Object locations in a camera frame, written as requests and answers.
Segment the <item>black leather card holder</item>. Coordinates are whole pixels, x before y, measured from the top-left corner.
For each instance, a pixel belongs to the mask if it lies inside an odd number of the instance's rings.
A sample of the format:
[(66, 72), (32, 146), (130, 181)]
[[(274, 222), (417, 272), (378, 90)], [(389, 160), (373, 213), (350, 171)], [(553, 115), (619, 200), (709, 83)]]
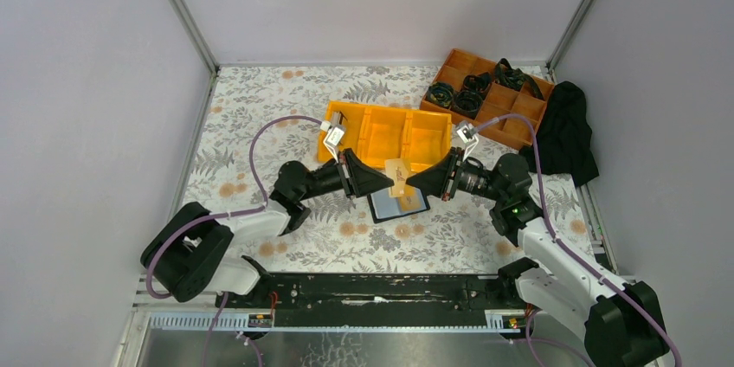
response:
[(367, 196), (370, 207), (371, 217), (374, 223), (382, 223), (405, 216), (412, 216), (430, 210), (428, 198), (422, 194), (420, 190), (416, 190), (422, 195), (424, 209), (409, 213), (402, 213), (398, 207), (398, 198), (390, 197), (389, 189), (379, 190)]

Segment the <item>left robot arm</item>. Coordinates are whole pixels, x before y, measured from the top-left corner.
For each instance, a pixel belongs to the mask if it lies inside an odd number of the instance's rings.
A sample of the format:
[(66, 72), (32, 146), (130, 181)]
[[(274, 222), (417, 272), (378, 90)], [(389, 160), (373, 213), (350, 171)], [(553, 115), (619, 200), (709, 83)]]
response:
[(284, 163), (267, 201), (254, 209), (213, 214), (199, 202), (186, 203), (140, 256), (148, 293), (179, 303), (203, 292), (247, 295), (265, 272), (251, 258), (229, 257), (231, 248), (299, 229), (311, 214), (307, 199), (336, 191), (359, 198), (393, 184), (346, 149), (313, 171)]

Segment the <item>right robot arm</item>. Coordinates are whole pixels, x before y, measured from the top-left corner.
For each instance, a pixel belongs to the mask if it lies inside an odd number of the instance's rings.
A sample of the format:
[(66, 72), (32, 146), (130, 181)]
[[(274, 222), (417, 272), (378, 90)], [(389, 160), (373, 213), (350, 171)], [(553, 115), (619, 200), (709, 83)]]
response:
[(499, 279), (578, 336), (594, 365), (645, 366), (672, 352), (655, 291), (568, 243), (530, 195), (532, 178), (519, 155), (505, 154), (488, 170), (453, 148), (406, 183), (443, 201), (459, 191), (492, 200), (493, 227), (524, 253), (499, 269)]

